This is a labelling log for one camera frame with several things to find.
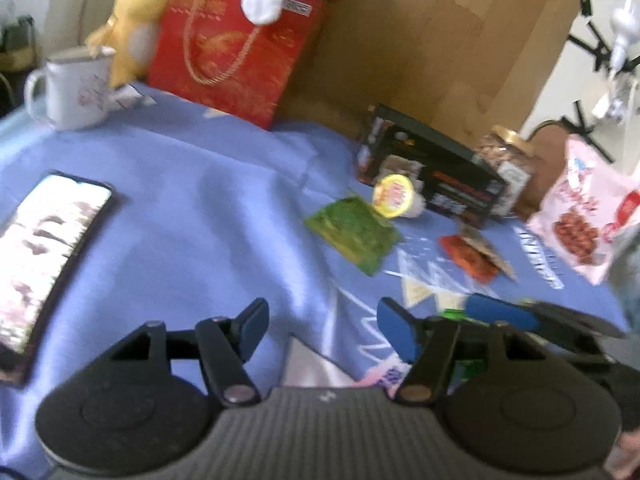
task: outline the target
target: white sticker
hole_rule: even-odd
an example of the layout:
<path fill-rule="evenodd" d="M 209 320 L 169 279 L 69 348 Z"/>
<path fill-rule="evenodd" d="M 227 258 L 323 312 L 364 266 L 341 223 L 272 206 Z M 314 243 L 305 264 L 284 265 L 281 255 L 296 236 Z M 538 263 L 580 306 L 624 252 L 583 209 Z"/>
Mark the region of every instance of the white sticker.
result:
<path fill-rule="evenodd" d="M 498 168 L 497 173 L 507 182 L 507 189 L 495 204 L 493 213 L 504 216 L 511 211 L 513 204 L 527 185 L 531 175 L 512 162 L 505 161 Z"/>
<path fill-rule="evenodd" d="M 528 231 L 521 229 L 517 226 L 513 227 L 514 232 L 520 239 L 520 246 L 527 255 L 527 258 L 536 269 L 538 274 L 549 284 L 549 286 L 555 290 L 562 290 L 564 283 L 553 272 L 549 262 L 546 260 L 545 251 L 540 245 L 538 239 L 529 233 Z"/>
<path fill-rule="evenodd" d="M 283 9 L 290 10 L 291 12 L 295 12 L 296 14 L 301 14 L 302 16 L 306 16 L 307 18 L 311 15 L 311 11 L 314 10 L 312 6 L 309 4 L 304 4 L 303 2 L 299 2 L 297 0 L 284 0 Z"/>

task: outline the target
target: mug handle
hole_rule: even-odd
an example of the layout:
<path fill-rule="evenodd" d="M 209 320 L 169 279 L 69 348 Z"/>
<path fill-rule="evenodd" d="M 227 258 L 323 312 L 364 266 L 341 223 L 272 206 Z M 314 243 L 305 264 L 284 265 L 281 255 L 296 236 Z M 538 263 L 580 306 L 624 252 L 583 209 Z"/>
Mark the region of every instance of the mug handle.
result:
<path fill-rule="evenodd" d="M 27 113 L 36 121 L 43 124 L 50 124 L 51 120 L 47 117 L 40 117 L 36 114 L 33 106 L 33 92 L 36 88 L 36 83 L 47 76 L 47 73 L 41 68 L 34 70 L 27 77 L 27 81 L 24 83 L 24 105 L 27 108 Z"/>

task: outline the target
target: gold jar lid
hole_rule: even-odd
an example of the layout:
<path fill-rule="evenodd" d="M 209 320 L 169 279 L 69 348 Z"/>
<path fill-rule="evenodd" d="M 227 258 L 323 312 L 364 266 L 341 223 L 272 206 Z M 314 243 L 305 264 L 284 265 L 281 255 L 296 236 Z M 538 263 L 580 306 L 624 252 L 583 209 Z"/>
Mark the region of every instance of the gold jar lid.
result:
<path fill-rule="evenodd" d="M 493 128 L 491 128 L 491 131 L 493 134 L 500 137 L 504 142 L 515 146 L 526 155 L 533 156 L 536 153 L 536 149 L 533 147 L 533 145 L 524 140 L 517 134 L 517 132 L 514 132 L 513 130 L 505 128 L 504 126 L 498 126 L 496 124 Z"/>

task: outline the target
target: smartphone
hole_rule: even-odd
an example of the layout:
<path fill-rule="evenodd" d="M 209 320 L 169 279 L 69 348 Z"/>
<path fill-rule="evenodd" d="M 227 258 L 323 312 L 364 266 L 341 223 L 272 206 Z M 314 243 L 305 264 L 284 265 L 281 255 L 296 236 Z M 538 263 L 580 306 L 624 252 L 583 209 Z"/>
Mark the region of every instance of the smartphone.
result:
<path fill-rule="evenodd" d="M 0 230 L 0 381 L 26 381 L 46 320 L 113 188 L 53 173 Z"/>

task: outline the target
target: red gift bag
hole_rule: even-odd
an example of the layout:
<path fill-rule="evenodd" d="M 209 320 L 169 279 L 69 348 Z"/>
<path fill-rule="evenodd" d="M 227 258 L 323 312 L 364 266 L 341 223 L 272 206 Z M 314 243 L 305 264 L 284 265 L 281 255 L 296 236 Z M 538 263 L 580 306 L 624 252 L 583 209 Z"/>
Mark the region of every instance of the red gift bag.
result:
<path fill-rule="evenodd" d="M 268 129 L 322 0 L 286 0 L 280 19 L 255 27 L 240 0 L 171 0 L 148 83 Z"/>

